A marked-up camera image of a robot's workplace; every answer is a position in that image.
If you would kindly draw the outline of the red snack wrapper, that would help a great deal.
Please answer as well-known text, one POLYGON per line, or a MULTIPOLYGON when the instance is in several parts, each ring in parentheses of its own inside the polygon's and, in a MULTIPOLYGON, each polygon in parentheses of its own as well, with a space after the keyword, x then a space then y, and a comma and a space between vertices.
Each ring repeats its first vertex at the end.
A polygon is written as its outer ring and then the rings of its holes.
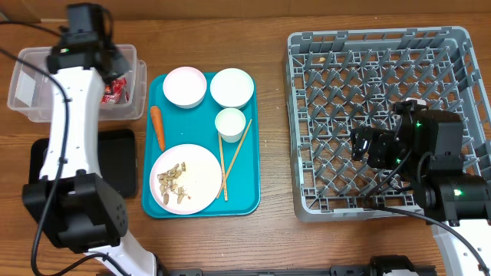
POLYGON ((126 89, 127 80, 122 77, 114 80, 111 85, 107 85, 102 97, 102 104, 125 104, 129 100, 129 93, 126 89))

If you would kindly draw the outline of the orange carrot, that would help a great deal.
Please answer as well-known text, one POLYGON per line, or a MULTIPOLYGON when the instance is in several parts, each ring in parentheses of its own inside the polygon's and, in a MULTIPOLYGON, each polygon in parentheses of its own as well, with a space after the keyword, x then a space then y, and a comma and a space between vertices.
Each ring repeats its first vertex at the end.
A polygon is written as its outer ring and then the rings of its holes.
POLYGON ((163 128, 163 116, 158 106, 152 106, 150 108, 150 119, 152 120, 159 148, 163 152, 166 149, 165 134, 163 128))

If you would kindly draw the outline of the white cup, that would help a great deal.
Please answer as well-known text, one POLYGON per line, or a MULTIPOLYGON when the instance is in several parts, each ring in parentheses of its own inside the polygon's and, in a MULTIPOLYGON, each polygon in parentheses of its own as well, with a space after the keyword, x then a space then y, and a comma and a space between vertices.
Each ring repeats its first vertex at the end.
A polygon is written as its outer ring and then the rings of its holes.
POLYGON ((246 127, 246 117, 239 109, 226 108, 216 115, 215 127, 225 142, 236 143, 246 127))

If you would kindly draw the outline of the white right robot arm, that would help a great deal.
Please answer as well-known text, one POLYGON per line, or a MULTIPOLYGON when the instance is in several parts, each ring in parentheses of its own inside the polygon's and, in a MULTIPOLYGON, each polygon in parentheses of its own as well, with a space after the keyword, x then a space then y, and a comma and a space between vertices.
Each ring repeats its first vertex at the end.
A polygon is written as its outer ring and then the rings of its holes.
POLYGON ((351 158, 365 159, 408 182, 423 213, 377 202, 376 185, 364 207, 422 219, 432 228, 448 275, 490 273, 490 184, 464 172, 463 122, 445 110, 396 109, 396 130, 360 126, 351 131, 351 158))

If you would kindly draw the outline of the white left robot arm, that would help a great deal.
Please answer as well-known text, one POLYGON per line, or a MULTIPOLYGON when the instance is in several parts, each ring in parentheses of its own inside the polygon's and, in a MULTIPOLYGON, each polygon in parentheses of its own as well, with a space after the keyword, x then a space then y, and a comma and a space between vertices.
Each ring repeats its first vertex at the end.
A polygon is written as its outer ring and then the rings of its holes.
POLYGON ((36 237, 97 259, 115 275, 165 275, 158 257, 130 233, 123 196, 104 181, 97 154, 98 117, 107 85, 130 69, 113 43, 110 12, 69 5, 68 27, 51 49, 46 77, 54 87, 49 144, 39 180, 22 190, 38 224, 36 237))

